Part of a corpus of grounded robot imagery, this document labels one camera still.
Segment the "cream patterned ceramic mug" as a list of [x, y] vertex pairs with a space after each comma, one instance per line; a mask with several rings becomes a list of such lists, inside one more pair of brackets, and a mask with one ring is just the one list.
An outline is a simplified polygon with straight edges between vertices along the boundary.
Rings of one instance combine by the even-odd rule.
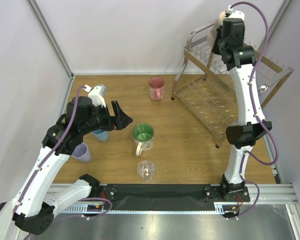
[[217, 38], [217, 28], [221, 27], [223, 25], [223, 20], [227, 17], [227, 13], [226, 11], [223, 11], [220, 13], [220, 15], [218, 16], [218, 18], [216, 19], [212, 29], [210, 30], [208, 36], [207, 36], [207, 42], [209, 43], [209, 45], [213, 48], [216, 38]]

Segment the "clear glass cup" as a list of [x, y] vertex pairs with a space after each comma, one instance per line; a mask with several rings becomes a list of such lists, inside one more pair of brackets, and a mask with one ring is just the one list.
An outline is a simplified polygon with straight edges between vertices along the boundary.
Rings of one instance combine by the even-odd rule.
[[145, 181], [150, 181], [156, 174], [156, 166], [150, 160], [143, 160], [137, 166], [137, 174]]

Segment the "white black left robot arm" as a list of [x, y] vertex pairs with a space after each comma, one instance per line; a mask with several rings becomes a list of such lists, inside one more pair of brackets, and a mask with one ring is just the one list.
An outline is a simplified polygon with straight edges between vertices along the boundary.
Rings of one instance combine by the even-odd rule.
[[40, 235], [65, 208], [99, 197], [100, 182], [89, 174], [80, 176], [59, 195], [48, 197], [47, 192], [85, 135], [97, 130], [123, 130], [133, 122], [116, 100], [111, 105], [114, 115], [110, 115], [103, 97], [76, 96], [67, 104], [66, 112], [47, 130], [26, 182], [12, 200], [0, 204], [0, 240], [11, 222], [26, 233]]

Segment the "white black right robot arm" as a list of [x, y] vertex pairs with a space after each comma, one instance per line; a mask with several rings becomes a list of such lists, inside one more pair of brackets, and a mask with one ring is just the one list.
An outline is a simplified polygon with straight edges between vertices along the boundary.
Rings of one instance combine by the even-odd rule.
[[226, 128], [231, 145], [227, 169], [220, 184], [220, 197], [234, 201], [245, 192], [245, 169], [249, 152], [256, 141], [272, 129], [261, 109], [254, 66], [257, 59], [252, 46], [244, 44], [245, 23], [227, 17], [216, 29], [213, 53], [220, 55], [234, 84], [238, 119]]

